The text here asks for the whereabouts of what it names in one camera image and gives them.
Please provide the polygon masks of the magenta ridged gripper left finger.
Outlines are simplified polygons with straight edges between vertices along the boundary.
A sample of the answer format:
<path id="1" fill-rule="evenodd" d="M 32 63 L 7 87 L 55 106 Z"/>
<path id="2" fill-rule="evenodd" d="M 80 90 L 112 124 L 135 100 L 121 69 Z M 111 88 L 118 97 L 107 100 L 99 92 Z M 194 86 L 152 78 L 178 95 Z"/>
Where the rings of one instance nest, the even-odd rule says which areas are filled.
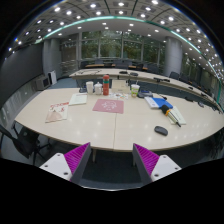
<path id="1" fill-rule="evenodd" d="M 56 153 L 41 166 L 41 169 L 78 184 L 83 176 L 90 154 L 91 146 L 86 143 L 65 154 Z"/>

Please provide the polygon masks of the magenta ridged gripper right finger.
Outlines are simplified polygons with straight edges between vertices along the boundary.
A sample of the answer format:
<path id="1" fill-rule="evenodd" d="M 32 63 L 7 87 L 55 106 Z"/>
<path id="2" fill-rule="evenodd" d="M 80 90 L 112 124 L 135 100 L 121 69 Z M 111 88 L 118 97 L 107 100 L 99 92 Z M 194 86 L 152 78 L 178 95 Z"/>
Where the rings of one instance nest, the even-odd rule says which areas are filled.
<path id="1" fill-rule="evenodd" d="M 136 143 L 132 153 L 143 183 L 154 182 L 181 169 L 168 155 L 159 156 Z"/>

